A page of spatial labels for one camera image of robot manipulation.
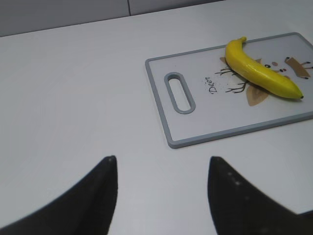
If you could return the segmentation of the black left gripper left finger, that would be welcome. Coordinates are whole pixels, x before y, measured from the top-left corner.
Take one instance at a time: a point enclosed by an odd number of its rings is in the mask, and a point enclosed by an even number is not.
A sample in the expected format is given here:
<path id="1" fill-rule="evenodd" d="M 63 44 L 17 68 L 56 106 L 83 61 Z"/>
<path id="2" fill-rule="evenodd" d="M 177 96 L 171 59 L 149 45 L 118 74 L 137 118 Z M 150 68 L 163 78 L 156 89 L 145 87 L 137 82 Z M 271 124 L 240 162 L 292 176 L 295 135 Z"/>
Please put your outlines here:
<path id="1" fill-rule="evenodd" d="M 2 235 L 107 235 L 118 195 L 117 159 L 104 157 L 83 179 Z"/>

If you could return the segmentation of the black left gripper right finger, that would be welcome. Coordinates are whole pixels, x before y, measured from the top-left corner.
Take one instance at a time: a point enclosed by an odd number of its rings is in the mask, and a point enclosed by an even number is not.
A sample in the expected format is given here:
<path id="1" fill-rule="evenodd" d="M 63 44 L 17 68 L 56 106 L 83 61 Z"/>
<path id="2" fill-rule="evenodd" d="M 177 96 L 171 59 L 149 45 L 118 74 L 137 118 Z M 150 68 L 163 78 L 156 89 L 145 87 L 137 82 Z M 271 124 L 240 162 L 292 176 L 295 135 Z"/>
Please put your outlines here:
<path id="1" fill-rule="evenodd" d="M 219 235 L 311 235 L 313 212 L 296 214 L 246 180 L 222 157 L 210 158 L 210 213 Z"/>

